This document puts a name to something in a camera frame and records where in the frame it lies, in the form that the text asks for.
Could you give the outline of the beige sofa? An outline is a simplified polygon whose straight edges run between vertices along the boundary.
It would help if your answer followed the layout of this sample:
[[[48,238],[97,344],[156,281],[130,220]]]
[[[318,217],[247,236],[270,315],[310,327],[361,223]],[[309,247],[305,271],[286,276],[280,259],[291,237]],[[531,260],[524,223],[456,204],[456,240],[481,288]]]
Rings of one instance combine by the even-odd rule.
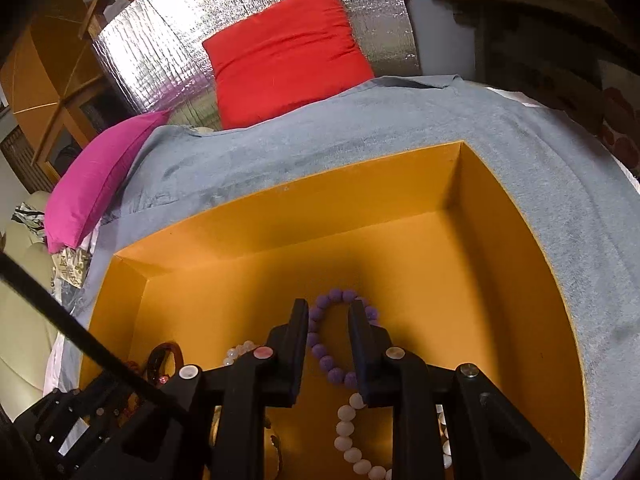
[[[39,285],[52,290],[54,265],[45,242],[23,223],[11,220],[4,252]],[[58,330],[21,295],[1,286],[1,406],[17,418],[56,386]]]

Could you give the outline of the orange cardboard box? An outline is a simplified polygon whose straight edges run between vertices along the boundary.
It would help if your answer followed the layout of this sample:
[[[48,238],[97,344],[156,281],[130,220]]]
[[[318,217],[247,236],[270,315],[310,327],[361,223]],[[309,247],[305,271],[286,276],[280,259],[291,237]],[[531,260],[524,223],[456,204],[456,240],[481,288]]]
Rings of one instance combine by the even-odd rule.
[[[476,364],[574,470],[584,380],[561,287],[488,159],[462,142],[232,200],[108,260],[90,333],[142,362],[165,341],[203,368],[263,344],[296,299],[353,290],[394,344]]]

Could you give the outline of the pink pillow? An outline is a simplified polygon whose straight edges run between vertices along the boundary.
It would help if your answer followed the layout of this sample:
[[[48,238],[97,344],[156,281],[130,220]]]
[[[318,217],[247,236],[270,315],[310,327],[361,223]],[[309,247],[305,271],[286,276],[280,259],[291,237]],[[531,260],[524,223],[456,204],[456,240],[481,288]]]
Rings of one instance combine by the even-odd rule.
[[[169,110],[134,116],[104,130],[68,167],[44,210],[44,232],[51,254],[77,248],[104,215],[142,145],[166,125]]]

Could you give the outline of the grey blanket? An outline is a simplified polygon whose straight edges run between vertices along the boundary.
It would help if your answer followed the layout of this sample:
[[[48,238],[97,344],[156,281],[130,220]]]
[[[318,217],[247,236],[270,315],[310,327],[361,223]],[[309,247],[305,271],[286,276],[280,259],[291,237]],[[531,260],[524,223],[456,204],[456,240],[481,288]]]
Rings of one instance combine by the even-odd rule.
[[[456,76],[385,76],[244,129],[157,128],[102,219],[81,324],[114,252],[229,200],[414,148],[463,141],[551,260],[587,389],[584,477],[611,479],[639,441],[639,183],[567,114]]]

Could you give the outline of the silver foil insulation sheet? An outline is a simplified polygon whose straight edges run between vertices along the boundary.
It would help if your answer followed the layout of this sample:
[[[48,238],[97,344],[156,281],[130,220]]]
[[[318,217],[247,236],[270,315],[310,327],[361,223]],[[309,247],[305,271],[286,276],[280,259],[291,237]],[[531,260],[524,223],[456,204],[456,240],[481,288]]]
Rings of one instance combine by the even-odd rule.
[[[280,0],[134,0],[92,46],[106,76],[136,114],[171,110],[175,125],[218,130],[205,39]],[[404,0],[342,0],[375,75],[420,72]]]

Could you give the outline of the red pillow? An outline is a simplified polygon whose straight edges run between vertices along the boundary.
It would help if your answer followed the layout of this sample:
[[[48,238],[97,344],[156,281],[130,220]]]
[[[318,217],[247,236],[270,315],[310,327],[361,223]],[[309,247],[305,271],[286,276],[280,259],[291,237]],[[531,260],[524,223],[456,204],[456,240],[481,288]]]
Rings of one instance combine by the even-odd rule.
[[[279,117],[374,77],[341,0],[281,0],[216,32],[203,48],[225,129]]]

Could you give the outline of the wooden cabinet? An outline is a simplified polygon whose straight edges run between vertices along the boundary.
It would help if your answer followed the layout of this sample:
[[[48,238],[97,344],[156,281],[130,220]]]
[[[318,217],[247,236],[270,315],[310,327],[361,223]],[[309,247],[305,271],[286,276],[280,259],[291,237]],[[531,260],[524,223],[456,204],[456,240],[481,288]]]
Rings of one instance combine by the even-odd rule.
[[[32,148],[32,166],[53,184],[62,151],[82,150],[130,116],[103,73],[91,41],[78,36],[84,14],[47,9],[34,14],[1,67],[1,85]]]

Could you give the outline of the wooden shelf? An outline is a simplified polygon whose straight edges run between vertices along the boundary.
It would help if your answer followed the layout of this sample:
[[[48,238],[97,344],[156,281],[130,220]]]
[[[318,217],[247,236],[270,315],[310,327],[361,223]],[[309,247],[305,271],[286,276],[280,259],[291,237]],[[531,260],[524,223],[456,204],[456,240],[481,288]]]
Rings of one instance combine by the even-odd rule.
[[[639,170],[639,0],[432,0],[473,29],[474,76],[585,127]]]

